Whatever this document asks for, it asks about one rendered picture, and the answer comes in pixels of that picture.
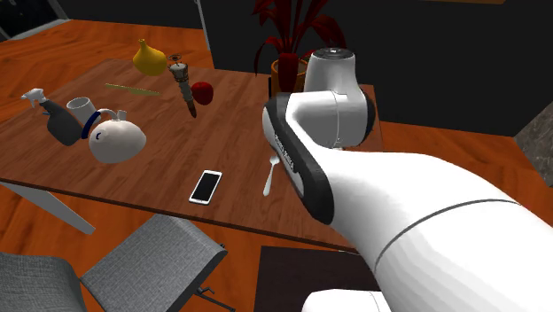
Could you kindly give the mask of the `grey spray bottle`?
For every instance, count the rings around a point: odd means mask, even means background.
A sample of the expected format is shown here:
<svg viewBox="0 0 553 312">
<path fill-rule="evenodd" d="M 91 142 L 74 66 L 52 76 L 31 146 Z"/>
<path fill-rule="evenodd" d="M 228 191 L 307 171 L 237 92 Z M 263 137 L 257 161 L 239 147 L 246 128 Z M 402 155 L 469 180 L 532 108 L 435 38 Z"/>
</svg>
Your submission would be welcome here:
<svg viewBox="0 0 553 312">
<path fill-rule="evenodd" d="M 43 94 L 43 89 L 34 88 L 23 94 L 21 99 L 28 99 L 31 106 L 39 103 L 49 115 L 47 129 L 61 144 L 71 146 L 81 139 L 82 125 L 65 108 L 52 102 Z"/>
</svg>

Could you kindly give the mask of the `wooden table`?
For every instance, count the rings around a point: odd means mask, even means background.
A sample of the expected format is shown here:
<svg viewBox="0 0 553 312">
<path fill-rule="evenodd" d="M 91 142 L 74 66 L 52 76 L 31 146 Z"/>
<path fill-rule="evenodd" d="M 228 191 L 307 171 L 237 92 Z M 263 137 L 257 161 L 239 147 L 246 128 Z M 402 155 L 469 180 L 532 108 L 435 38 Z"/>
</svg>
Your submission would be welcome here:
<svg viewBox="0 0 553 312">
<path fill-rule="evenodd" d="M 86 141 L 60 144 L 45 128 L 41 109 L 30 108 L 0 123 L 0 181 L 348 249 L 335 230 L 309 215 L 282 166 L 274 167 L 269 195 L 262 194 L 272 155 L 261 125 L 267 76 L 193 67 L 190 78 L 214 87 L 212 103 L 200 106 L 196 118 L 170 73 L 145 76 L 126 60 L 104 60 L 47 97 L 62 105 L 88 97 L 97 108 L 126 111 L 146 134 L 144 149 L 118 164 L 100 163 Z M 135 95 L 106 83 L 160 95 Z M 204 170 L 222 172 L 207 206 L 189 201 Z"/>
</svg>

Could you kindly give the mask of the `white mug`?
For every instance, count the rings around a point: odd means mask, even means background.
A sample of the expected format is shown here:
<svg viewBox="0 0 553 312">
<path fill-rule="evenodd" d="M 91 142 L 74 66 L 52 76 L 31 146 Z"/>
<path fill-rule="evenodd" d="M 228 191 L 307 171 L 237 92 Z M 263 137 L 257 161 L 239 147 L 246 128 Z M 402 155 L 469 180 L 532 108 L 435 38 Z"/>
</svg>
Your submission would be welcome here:
<svg viewBox="0 0 553 312">
<path fill-rule="evenodd" d="M 97 110 L 88 97 L 76 97 L 66 104 L 68 111 L 84 126 Z"/>
</svg>

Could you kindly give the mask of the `white round jug blue band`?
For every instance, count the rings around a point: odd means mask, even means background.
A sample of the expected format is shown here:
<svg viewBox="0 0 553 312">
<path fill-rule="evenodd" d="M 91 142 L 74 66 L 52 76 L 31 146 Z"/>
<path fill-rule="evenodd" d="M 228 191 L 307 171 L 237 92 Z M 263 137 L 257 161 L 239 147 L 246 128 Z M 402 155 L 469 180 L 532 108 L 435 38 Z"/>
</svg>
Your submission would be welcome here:
<svg viewBox="0 0 553 312">
<path fill-rule="evenodd" d="M 111 120 L 99 123 L 93 130 L 93 122 L 102 113 L 109 113 Z M 134 123 L 127 120 L 127 112 L 117 113 L 104 108 L 95 111 L 82 129 L 82 139 L 87 139 L 93 156 L 102 163 L 112 164 L 129 160 L 139 154 L 146 135 Z"/>
</svg>

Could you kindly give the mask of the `white spoon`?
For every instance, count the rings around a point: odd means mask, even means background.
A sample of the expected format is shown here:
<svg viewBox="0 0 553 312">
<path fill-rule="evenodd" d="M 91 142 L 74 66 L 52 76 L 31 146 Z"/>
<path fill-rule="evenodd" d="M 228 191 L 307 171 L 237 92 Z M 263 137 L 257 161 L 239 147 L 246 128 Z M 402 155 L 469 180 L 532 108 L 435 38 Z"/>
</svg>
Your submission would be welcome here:
<svg viewBox="0 0 553 312">
<path fill-rule="evenodd" d="M 270 171 L 269 171 L 267 181 L 264 185 L 264 189 L 263 189 L 263 192 L 262 192 L 262 194 L 265 197 L 267 197 L 270 193 L 270 187 L 271 187 L 271 184 L 272 184 L 272 177 L 273 177 L 274 167 L 275 167 L 276 164 L 278 164 L 280 162 L 280 159 L 277 155 L 272 155 L 269 158 L 269 162 L 270 162 L 271 167 L 270 167 Z"/>
</svg>

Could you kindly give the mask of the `yellow gourd vase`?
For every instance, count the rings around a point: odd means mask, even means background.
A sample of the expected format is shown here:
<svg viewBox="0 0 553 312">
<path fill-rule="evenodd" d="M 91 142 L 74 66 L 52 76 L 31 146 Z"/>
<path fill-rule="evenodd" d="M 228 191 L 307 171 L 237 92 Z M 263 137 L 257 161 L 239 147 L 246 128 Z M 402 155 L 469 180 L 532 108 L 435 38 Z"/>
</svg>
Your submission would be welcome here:
<svg viewBox="0 0 553 312">
<path fill-rule="evenodd" d="M 132 58 L 133 65 L 142 74 L 157 76 L 167 69 L 166 55 L 150 47 L 145 39 L 139 39 L 139 49 Z"/>
</svg>

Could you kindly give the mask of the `brown pepper grinder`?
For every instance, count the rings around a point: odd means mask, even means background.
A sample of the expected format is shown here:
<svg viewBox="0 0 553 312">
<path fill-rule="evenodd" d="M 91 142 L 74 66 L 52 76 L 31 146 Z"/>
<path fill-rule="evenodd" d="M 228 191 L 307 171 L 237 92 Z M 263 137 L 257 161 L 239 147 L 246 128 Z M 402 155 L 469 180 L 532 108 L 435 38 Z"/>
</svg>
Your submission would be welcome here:
<svg viewBox="0 0 553 312">
<path fill-rule="evenodd" d="M 193 118 L 197 117 L 196 107 L 194 105 L 194 98 L 191 92 L 191 86 L 189 84 L 189 71 L 188 65 L 182 63 L 180 59 L 182 56 L 178 53 L 172 54 L 167 57 L 168 60 L 174 61 L 174 64 L 168 66 L 168 70 L 174 76 L 175 81 L 178 83 L 180 91 L 183 95 L 183 99 L 187 104 L 189 112 Z"/>
</svg>

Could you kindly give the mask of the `red potted plant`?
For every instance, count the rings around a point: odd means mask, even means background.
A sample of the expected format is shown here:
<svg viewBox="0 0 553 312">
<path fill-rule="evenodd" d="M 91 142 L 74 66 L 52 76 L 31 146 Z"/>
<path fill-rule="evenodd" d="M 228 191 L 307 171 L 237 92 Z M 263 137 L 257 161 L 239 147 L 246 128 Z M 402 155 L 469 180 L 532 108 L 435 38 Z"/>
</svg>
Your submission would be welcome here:
<svg viewBox="0 0 553 312">
<path fill-rule="evenodd" d="M 256 51 L 253 70 L 258 74 L 261 51 L 267 44 L 275 47 L 278 53 L 278 84 L 282 92 L 294 92 L 297 81 L 300 57 L 297 54 L 299 42 L 309 28 L 313 28 L 327 47 L 346 48 L 346 40 L 337 21 L 321 9 L 329 0 L 311 0 L 305 18 L 300 22 L 300 12 L 304 0 L 297 0 L 292 18 L 292 0 L 255 0 L 252 15 L 259 15 L 261 26 L 271 20 L 279 37 L 269 36 Z"/>
</svg>

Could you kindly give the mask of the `dark robot stand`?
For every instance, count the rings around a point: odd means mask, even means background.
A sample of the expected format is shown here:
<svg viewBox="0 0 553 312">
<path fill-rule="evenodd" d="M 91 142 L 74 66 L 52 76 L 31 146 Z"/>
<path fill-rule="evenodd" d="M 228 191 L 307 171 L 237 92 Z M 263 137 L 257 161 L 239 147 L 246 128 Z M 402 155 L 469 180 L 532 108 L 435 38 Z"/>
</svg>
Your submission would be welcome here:
<svg viewBox="0 0 553 312">
<path fill-rule="evenodd" d="M 377 291 L 364 259 L 347 252 L 263 246 L 253 312 L 300 312 L 312 292 Z"/>
</svg>

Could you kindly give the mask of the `grey stone block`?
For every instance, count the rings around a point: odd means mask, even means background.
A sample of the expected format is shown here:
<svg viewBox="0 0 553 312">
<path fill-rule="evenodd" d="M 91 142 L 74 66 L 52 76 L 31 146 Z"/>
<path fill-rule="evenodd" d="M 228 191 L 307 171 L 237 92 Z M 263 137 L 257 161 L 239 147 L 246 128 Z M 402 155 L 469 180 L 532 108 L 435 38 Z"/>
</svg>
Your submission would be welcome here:
<svg viewBox="0 0 553 312">
<path fill-rule="evenodd" d="M 548 187 L 553 188 L 553 101 L 514 140 Z"/>
</svg>

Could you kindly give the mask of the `red apple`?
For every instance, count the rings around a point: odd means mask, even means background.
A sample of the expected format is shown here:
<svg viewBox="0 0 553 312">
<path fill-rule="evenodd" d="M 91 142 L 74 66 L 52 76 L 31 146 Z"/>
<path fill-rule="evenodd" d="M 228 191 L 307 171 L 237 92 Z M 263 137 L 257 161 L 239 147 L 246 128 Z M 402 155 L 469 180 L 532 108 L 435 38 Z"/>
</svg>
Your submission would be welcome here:
<svg viewBox="0 0 553 312">
<path fill-rule="evenodd" d="M 193 98 L 200 105 L 209 105 L 214 96 L 214 88 L 208 82 L 196 82 L 191 86 Z"/>
</svg>

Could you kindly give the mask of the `grey office chair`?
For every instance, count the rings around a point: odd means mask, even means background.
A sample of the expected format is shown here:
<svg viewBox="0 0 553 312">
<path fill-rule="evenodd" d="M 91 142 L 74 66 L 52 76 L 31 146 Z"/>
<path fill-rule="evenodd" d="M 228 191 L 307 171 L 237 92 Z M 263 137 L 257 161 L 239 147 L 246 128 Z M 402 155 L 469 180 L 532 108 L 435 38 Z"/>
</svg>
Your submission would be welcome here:
<svg viewBox="0 0 553 312">
<path fill-rule="evenodd" d="M 179 312 L 226 256 L 188 220 L 156 214 L 82 276 L 54 256 L 0 252 L 0 312 Z"/>
</svg>

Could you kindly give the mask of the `white smartphone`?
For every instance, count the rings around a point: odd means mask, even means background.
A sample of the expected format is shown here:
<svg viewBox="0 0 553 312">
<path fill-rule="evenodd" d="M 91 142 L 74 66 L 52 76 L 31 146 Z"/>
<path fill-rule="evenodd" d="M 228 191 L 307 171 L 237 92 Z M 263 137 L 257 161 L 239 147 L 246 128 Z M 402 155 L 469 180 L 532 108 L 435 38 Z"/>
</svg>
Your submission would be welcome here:
<svg viewBox="0 0 553 312">
<path fill-rule="evenodd" d="M 190 203 L 209 205 L 221 178 L 222 172 L 204 170 L 189 197 Z"/>
</svg>

